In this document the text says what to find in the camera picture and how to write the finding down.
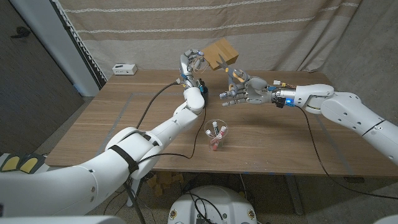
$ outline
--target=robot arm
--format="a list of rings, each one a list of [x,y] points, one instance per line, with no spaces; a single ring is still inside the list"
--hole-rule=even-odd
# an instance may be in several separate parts
[[[200,50],[190,49],[180,56],[180,73],[184,79],[183,83],[189,87],[197,87],[197,82],[193,79],[193,69],[199,69],[205,61],[204,53]]]
[[[227,65],[225,67],[226,72],[233,70]],[[275,87],[261,78],[250,77],[246,73],[244,76],[247,80],[236,84],[236,89],[230,88],[220,94],[221,99],[232,99],[223,103],[223,106],[236,103],[275,103],[279,108],[285,105],[298,106],[309,113],[322,114],[362,136],[398,165],[398,127],[364,106],[357,95],[335,92],[332,86],[324,84],[292,86],[282,83],[284,87]]]
[[[185,102],[170,119],[150,131],[123,129],[110,140],[104,153],[77,166],[30,175],[1,173],[3,216],[84,215],[129,176],[145,176],[159,156],[140,161],[161,153],[179,133],[191,128],[205,105],[202,83],[192,74],[185,74],[184,82],[193,84],[185,85]]]

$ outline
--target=striped curtain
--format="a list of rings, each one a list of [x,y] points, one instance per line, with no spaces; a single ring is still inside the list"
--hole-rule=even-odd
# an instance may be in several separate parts
[[[245,70],[315,71],[361,0],[59,0],[107,77],[115,63],[178,69],[225,37]]]

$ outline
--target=wire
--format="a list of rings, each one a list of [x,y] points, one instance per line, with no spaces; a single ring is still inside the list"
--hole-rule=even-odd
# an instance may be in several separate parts
[[[246,193],[246,186],[244,185],[242,174],[239,174],[239,176],[241,177],[241,180],[242,180],[242,185],[243,185],[243,190],[244,190],[244,197],[246,199],[248,199],[248,193]]]
[[[159,153],[159,154],[151,155],[151,156],[148,156],[148,157],[145,157],[145,158],[141,159],[138,162],[138,164],[140,164],[141,162],[144,162],[144,161],[146,161],[146,160],[148,160],[150,158],[153,158],[155,156],[182,156],[182,157],[185,157],[187,159],[191,159],[193,157],[193,154],[195,153],[195,148],[196,148],[196,144],[197,144],[198,134],[199,134],[199,132],[201,130],[201,127],[205,123],[205,120],[206,120],[206,108],[205,108],[205,116],[203,117],[203,121],[202,121],[202,123],[200,125],[200,128],[198,129],[197,135],[195,136],[195,141],[193,142],[193,150],[192,150],[192,155],[190,157],[188,157],[186,155],[183,155],[183,154],[177,154],[177,153]]]
[[[241,179],[238,177],[237,174],[231,174],[231,175],[234,176],[234,177],[241,183],[241,185],[242,185]],[[248,200],[248,201],[250,202],[250,204],[251,204],[251,205],[253,206],[253,208],[254,208],[254,211],[256,211],[256,197],[254,196],[254,194],[253,194],[249,189],[246,189],[245,194],[247,194],[247,193],[249,193],[250,196],[248,196],[248,197],[246,198],[246,200]]]
[[[205,62],[207,62],[207,63],[206,63],[206,65],[205,65],[204,68],[202,68],[202,69],[200,69],[200,68],[199,68],[199,69],[195,68],[196,62],[197,62],[198,60],[200,60],[201,58],[205,59],[203,56],[202,56],[202,57],[197,57],[197,58],[195,58],[194,61],[192,62],[193,71],[194,71],[195,73],[197,73],[197,74],[202,74],[202,73],[205,72],[205,70],[209,67],[209,62],[205,59]]]
[[[156,224],[155,216],[154,216],[152,209],[149,208],[149,206],[145,203],[145,201],[143,201],[143,199],[138,197],[138,195],[136,194],[136,192],[133,189],[131,189],[131,192],[134,194],[134,196],[136,198],[138,198],[138,200],[140,200],[144,204],[145,207],[147,207],[150,210],[150,213],[152,214],[152,218],[154,219],[154,223]]]
[[[197,196],[197,195],[195,195],[195,194],[191,194],[190,191],[188,191],[188,193],[191,195],[191,198],[192,198],[192,200],[193,200],[194,203],[196,203],[196,202],[195,202],[195,200],[193,199],[193,196],[195,196],[195,197],[197,197],[197,198],[200,198],[199,196]],[[204,219],[205,219],[207,222],[211,223],[210,220],[207,219],[206,205],[205,205],[205,203],[203,202],[203,200],[201,200],[201,202],[202,202],[202,204],[203,204],[203,208],[205,208],[205,216],[204,216]],[[195,208],[196,208],[197,212],[203,217],[203,215],[200,213],[198,207],[195,206]]]
[[[118,197],[119,195],[121,195],[123,192],[125,192],[126,191],[126,189],[124,189],[122,192],[120,192],[120,193],[118,193],[115,197],[113,197],[112,198],[112,200],[110,200],[109,202],[108,202],[108,204],[106,205],[106,207],[105,207],[105,210],[104,210],[104,213],[103,213],[103,215],[105,215],[105,212],[106,212],[106,209],[108,209],[108,207],[109,207],[109,205],[111,204],[111,202],[116,198],[116,197]]]
[[[127,203],[127,200],[122,204],[122,206],[120,206],[120,208],[118,209],[118,211],[117,211],[113,216],[117,215],[126,203]]]
[[[128,182],[128,184],[131,186],[131,184],[132,184],[131,179],[128,179],[127,182]],[[125,192],[125,191],[126,191],[126,189],[122,190],[121,192],[115,191],[115,193],[118,193],[118,194],[117,194],[116,196],[114,196],[114,197],[108,202],[108,204],[107,204],[106,207],[105,207],[105,210],[104,210],[103,215],[105,215],[106,209],[109,207],[109,205],[111,204],[111,202],[112,202],[117,196],[121,195],[121,194],[122,194],[123,192]]]
[[[138,127],[141,125],[141,122],[142,122],[142,120],[144,119],[145,115],[147,114],[148,109],[149,109],[150,105],[152,104],[152,102],[156,99],[157,96],[159,96],[159,94],[161,94],[165,89],[167,89],[168,87],[170,87],[170,86],[172,86],[172,85],[178,85],[178,83],[177,83],[177,82],[173,82],[173,83],[170,83],[170,84],[168,84],[167,86],[163,87],[163,89],[161,89],[160,91],[158,91],[158,92],[154,95],[154,97],[150,100],[150,102],[149,102],[147,108],[145,109],[144,114],[141,116],[141,119],[139,120],[139,122],[138,122],[138,124],[137,124],[137,127],[136,127],[137,129],[138,129]]]
[[[211,203],[209,200],[207,200],[207,199],[205,199],[205,198],[197,198],[196,200],[195,200],[195,208],[197,208],[197,201],[198,200],[204,200],[204,201],[206,201],[206,202],[208,202],[211,206],[213,206],[215,209],[216,209],[216,211],[218,212],[218,215],[220,216],[220,218],[221,218],[221,221],[224,223],[224,218],[223,218],[223,216],[221,215],[221,212],[218,210],[218,208],[215,206],[215,205],[213,205],[213,203]]]
[[[326,174],[334,183],[340,185],[340,186],[343,187],[344,189],[347,189],[347,190],[356,192],[356,193],[358,193],[358,194],[364,194],[364,195],[373,196],[373,197],[389,198],[389,199],[396,199],[396,200],[398,200],[398,197],[371,194],[371,193],[361,192],[361,191],[358,191],[358,190],[355,190],[355,189],[351,189],[351,188],[346,187],[345,185],[343,185],[343,184],[337,182],[335,179],[333,179],[333,178],[329,175],[329,173],[326,171],[325,167],[324,167],[323,164],[322,164],[321,158],[319,157],[318,149],[317,149],[317,147],[316,147],[316,145],[315,145],[315,141],[313,140],[313,135],[312,135],[312,131],[311,131],[311,127],[310,127],[310,122],[308,121],[307,114],[304,112],[303,109],[301,109],[301,107],[299,107],[299,106],[295,106],[295,107],[297,107],[298,109],[300,109],[300,110],[303,112],[303,114],[304,114],[304,116],[305,116],[305,119],[307,120],[308,130],[310,131],[310,135],[311,135],[311,140],[312,140],[313,148],[315,149],[315,152],[316,152],[316,154],[317,154],[319,163],[321,164],[323,171],[325,171],[325,174]]]

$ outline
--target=floor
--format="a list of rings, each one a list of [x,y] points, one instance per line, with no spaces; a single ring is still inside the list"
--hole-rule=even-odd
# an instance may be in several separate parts
[[[77,117],[88,106],[92,98],[84,98],[85,103],[59,127],[37,150],[36,153],[50,152],[67,132]],[[236,191],[241,189],[239,180],[233,174],[196,174],[183,173],[185,182],[182,187],[195,179],[193,186],[217,184],[224,185]],[[334,184],[327,177],[296,177],[298,188],[302,197],[305,215],[298,216],[290,201],[289,191],[283,176],[280,175],[243,175],[247,189],[255,198],[255,209],[258,220],[265,223],[372,223],[376,220],[398,213],[398,202],[391,199],[374,198],[366,195],[347,191]],[[398,180],[396,179],[365,179],[363,184],[350,184],[343,178],[337,181],[357,190],[398,196]],[[154,191],[146,182],[141,184],[139,198],[153,210],[156,223],[167,223],[167,215],[173,202],[180,196],[181,190],[178,182],[165,189],[160,197],[154,196]],[[92,210],[88,215],[102,215],[109,203],[117,193],[111,195],[101,205]],[[125,206],[127,193],[118,195],[106,209],[107,215],[116,214],[126,223],[139,223],[133,208]],[[140,206],[147,223],[153,221],[150,210],[140,202]]]

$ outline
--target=wooden table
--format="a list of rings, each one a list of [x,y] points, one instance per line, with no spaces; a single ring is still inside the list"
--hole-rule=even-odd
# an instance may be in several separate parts
[[[274,79],[292,85],[331,84],[322,73],[249,72],[272,83]],[[118,131],[136,126],[148,102],[163,86],[179,77],[178,71],[138,71],[134,76],[113,76],[77,119],[46,159],[52,167],[74,166],[103,152]],[[248,174],[325,175],[308,132],[304,115],[298,108],[276,108],[274,104],[240,104],[222,107],[219,94],[228,87],[227,74],[206,71],[196,74],[209,88],[206,121],[213,118],[229,126],[224,147],[208,148],[203,130],[197,139],[195,155],[188,160],[162,156],[154,170],[185,172],[225,172]],[[140,129],[151,130],[169,119],[183,103],[183,88],[172,86],[152,104]],[[360,136],[322,116],[308,114],[320,157],[331,175],[396,177],[398,167]],[[190,155],[193,141],[203,120],[164,151]]]

